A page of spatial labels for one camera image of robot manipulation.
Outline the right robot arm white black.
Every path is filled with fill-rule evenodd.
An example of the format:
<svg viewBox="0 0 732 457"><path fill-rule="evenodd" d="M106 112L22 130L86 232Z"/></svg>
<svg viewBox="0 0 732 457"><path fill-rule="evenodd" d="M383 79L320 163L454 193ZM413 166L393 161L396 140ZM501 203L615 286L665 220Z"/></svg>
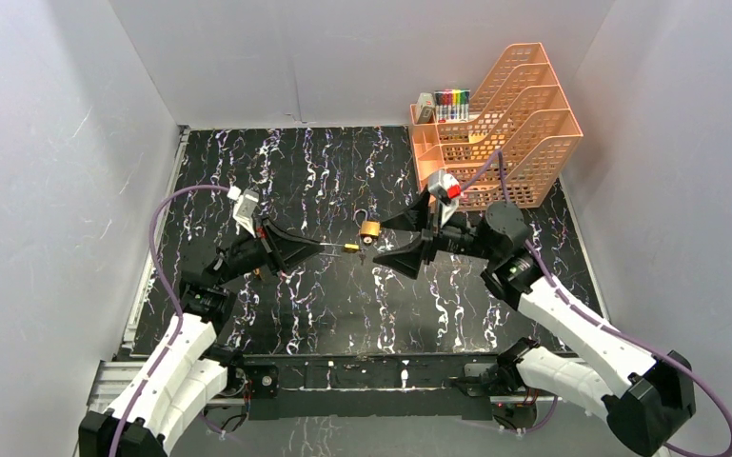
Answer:
<svg viewBox="0 0 732 457"><path fill-rule="evenodd" d="M511 394L541 388L604 420L628 449L652 456L696 412L691 365L672 350L663 357L613 334L603 318L564 291L544 272L525 243L532 235L521 210L495 202L477 225L445 205L429 204L422 191L408 208L382 221L385 229L414 233L410 244L375 256L376 264L415 279L437 251L479 259L493 296L545 326L581 358L577 364L521 339L483 374Z"/></svg>

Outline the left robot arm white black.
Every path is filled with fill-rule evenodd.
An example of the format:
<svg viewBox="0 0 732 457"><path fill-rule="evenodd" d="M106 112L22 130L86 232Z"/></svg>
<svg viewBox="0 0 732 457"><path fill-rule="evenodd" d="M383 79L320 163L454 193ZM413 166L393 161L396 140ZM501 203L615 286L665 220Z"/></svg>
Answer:
<svg viewBox="0 0 732 457"><path fill-rule="evenodd" d="M78 428L81 456L168 456L189 424L218 394L246 384L236 354L217 344L236 295L225 285L255 269L287 273L323 252L317 240L289 233L265 218L199 272L184 273L175 312L156 349L129 385Z"/></svg>

